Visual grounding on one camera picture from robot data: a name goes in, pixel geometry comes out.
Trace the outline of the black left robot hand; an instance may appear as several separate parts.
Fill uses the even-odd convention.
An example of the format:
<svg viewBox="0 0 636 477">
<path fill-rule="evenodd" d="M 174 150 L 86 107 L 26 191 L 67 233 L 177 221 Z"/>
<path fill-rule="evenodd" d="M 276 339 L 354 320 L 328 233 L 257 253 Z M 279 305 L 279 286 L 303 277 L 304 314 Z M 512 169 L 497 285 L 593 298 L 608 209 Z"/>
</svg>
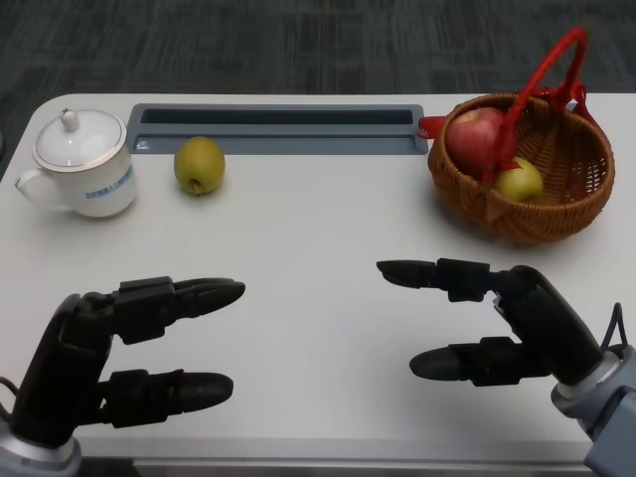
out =
<svg viewBox="0 0 636 477">
<path fill-rule="evenodd" d="M 112 340 L 158 339 L 180 319 L 198 318 L 239 300 L 245 286 L 229 278 L 174 281 L 156 277 L 120 284 L 109 294 L 72 294 L 54 313 L 9 414 L 11 432 L 45 448 L 66 444 L 77 427 L 115 428 L 165 421 L 228 400 L 233 381 L 216 373 L 145 370 L 100 375 Z"/>
</svg>

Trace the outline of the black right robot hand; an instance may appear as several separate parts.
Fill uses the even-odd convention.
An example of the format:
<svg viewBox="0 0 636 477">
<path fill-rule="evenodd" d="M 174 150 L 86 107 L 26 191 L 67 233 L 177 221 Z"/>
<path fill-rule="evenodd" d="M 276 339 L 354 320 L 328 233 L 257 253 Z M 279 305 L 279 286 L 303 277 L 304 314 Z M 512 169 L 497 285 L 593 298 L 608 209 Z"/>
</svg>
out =
<svg viewBox="0 0 636 477">
<path fill-rule="evenodd" d="M 578 314 L 529 266 L 493 271 L 487 263 L 441 258 L 384 260 L 377 267 L 392 284 L 439 289 L 452 303 L 480 302 L 493 292 L 495 309 L 515 335 L 423 352 L 409 362 L 419 378 L 495 387 L 554 376 L 562 384 L 576 385 L 603 360 L 600 346 Z"/>
</svg>

